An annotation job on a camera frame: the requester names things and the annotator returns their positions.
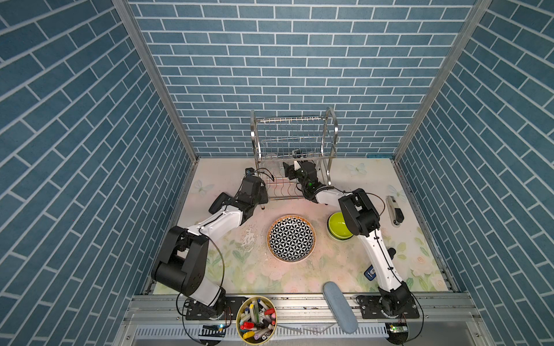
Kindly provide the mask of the lime green small bowl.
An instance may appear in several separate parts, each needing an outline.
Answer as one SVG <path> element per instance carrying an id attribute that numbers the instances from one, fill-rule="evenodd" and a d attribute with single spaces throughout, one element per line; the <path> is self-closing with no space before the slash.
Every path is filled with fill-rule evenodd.
<path id="1" fill-rule="evenodd" d="M 341 212 L 333 213 L 327 220 L 327 232 L 329 235 L 339 241 L 346 242 L 349 241 L 353 234 L 349 231 L 346 226 L 345 219 Z"/>

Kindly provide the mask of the white patterned large bowl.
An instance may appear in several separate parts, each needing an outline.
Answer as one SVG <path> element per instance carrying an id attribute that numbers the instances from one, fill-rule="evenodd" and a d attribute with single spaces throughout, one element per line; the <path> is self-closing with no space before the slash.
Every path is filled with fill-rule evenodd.
<path id="1" fill-rule="evenodd" d="M 269 251 L 277 260 L 297 263 L 313 253 L 317 237 L 314 227 L 307 219 L 286 215 L 271 224 L 266 241 Z"/>

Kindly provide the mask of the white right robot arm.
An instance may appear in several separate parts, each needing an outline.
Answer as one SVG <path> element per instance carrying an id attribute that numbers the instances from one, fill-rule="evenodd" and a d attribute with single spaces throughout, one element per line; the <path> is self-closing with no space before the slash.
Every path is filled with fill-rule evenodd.
<path id="1" fill-rule="evenodd" d="M 380 229 L 380 214 L 365 190 L 358 188 L 347 192 L 318 180 L 315 163 L 309 160 L 283 164 L 284 175 L 300 185 L 304 199 L 313 203 L 339 207 L 346 228 L 358 238 L 370 259 L 381 295 L 383 314 L 397 317 L 407 309 L 418 308 L 407 282 L 393 265 Z"/>

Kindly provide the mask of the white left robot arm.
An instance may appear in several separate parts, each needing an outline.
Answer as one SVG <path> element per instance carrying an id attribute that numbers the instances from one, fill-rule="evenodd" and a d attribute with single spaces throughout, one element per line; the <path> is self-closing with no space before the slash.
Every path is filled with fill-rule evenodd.
<path id="1" fill-rule="evenodd" d="M 171 228 L 161 245 L 151 270 L 151 278 L 190 298 L 213 315 L 223 312 L 225 289 L 223 282 L 212 283 L 205 278 L 209 248 L 215 241 L 242 226 L 259 205 L 268 203 L 265 183 L 253 168 L 234 195 L 221 193 L 209 209 L 206 220 L 192 226 Z"/>

